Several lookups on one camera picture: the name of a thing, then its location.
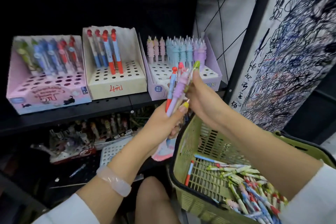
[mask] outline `scribbled wall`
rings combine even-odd
[[[336,61],[336,0],[270,0],[230,105],[282,129]]]

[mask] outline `pink display box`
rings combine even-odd
[[[215,71],[218,74],[218,77],[217,78],[206,78],[206,79],[203,79],[203,82],[206,83],[209,87],[211,87],[214,91],[218,91],[219,84],[222,80],[222,73],[221,73],[221,70],[218,66],[216,56],[213,53],[213,50],[212,50],[212,47],[211,47],[211,44],[209,42],[208,37],[205,36],[204,40],[205,40],[205,44],[207,45],[207,59],[205,60],[205,65],[208,68]],[[142,45],[140,35],[139,35],[139,41],[140,41],[141,55],[142,55],[142,59],[143,59],[144,65],[145,65],[145,70],[146,70],[146,75],[147,75],[149,95],[150,95],[152,101],[160,100],[160,99],[166,99],[167,94],[168,94],[168,90],[165,88],[165,86],[153,83],[151,71],[149,69],[149,65],[148,65],[148,62],[147,62],[147,57],[145,55],[145,50],[144,50],[144,47]]]
[[[31,38],[15,37],[15,39],[26,40],[29,45]],[[63,38],[69,43],[70,36],[33,36],[33,38],[37,41],[42,38],[47,41],[52,38],[56,41]],[[82,57],[81,37],[74,36],[74,38],[78,55]],[[87,90],[84,72],[68,73],[52,79],[47,78],[43,73],[39,76],[32,76],[14,48],[11,51],[6,97],[18,114],[40,112],[92,101]]]

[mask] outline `white pegboard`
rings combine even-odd
[[[164,62],[159,60],[159,62],[154,62],[153,64],[149,64],[148,61],[148,66],[152,74],[154,84],[166,86],[169,83],[170,75],[173,72],[173,66],[170,65],[167,60],[165,60]],[[212,79],[219,77],[215,71],[208,68],[207,66],[204,67],[204,70],[201,71],[200,74],[202,79]]]
[[[118,66],[116,66],[115,74],[111,74],[109,68],[97,68],[95,73],[93,73],[91,79],[89,80],[89,85],[100,85],[100,84],[118,84],[126,81],[131,81],[134,79],[145,79],[145,74],[143,73],[139,62],[129,61],[123,62],[123,74],[119,73]]]
[[[119,152],[121,149],[132,140],[132,136],[118,140],[117,142],[110,144],[103,148],[100,157],[100,167],[106,166],[111,159]]]

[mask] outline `fingernail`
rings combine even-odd
[[[187,113],[189,108],[189,103],[188,102],[184,102],[182,105],[180,105],[180,107],[178,108],[178,110],[182,113]]]

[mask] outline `pen holder rack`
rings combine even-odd
[[[273,132],[273,136],[336,168],[333,156],[320,146],[284,136],[279,131]],[[223,198],[235,197],[226,181],[220,179],[215,171],[206,170],[212,163],[195,158],[194,154],[227,164],[250,164],[228,138],[212,130],[195,115],[181,129],[169,167],[169,177],[181,207],[207,223],[257,224],[257,221],[231,210],[228,205],[219,206],[213,200],[222,202]],[[191,161],[194,161],[194,165],[186,186],[185,180]]]
[[[73,49],[69,45],[71,37]],[[67,59],[61,57],[62,51],[57,47],[61,41],[65,43],[60,48],[64,48],[63,53],[66,53]],[[55,43],[53,54],[55,58],[59,58],[58,61],[54,60],[54,57],[51,58],[50,50],[42,46],[40,49],[36,48],[32,42]],[[83,70],[81,37],[76,35],[14,37],[6,97],[18,114],[91,102]]]
[[[208,37],[204,37],[204,41],[207,46],[207,58],[205,60],[205,67],[200,75],[204,83],[206,83],[214,91],[217,91],[222,80],[222,73],[216,61],[215,54],[212,51]],[[140,48],[146,74],[148,76],[148,92],[151,99],[153,101],[166,99],[169,92],[168,83],[170,75],[172,74],[172,65],[167,62],[167,56],[165,56],[166,62],[162,62],[160,56],[159,62],[149,64],[141,39]]]
[[[118,63],[115,56],[115,45],[111,44],[111,32],[113,29],[115,29],[118,41],[120,63]],[[111,49],[113,64],[109,62],[109,66],[104,66],[103,62],[101,62],[101,67],[97,67],[95,53],[87,34],[88,30],[91,30],[91,32],[99,30],[101,33],[107,30],[109,33],[107,35],[108,43],[105,44],[107,44],[107,48]],[[97,39],[96,35],[93,37],[95,43],[98,42],[97,40],[100,40]],[[93,100],[147,91],[145,67],[141,58],[137,33],[134,28],[129,29],[114,26],[83,28],[83,49],[87,84]],[[96,52],[101,50],[95,47],[94,49]]]

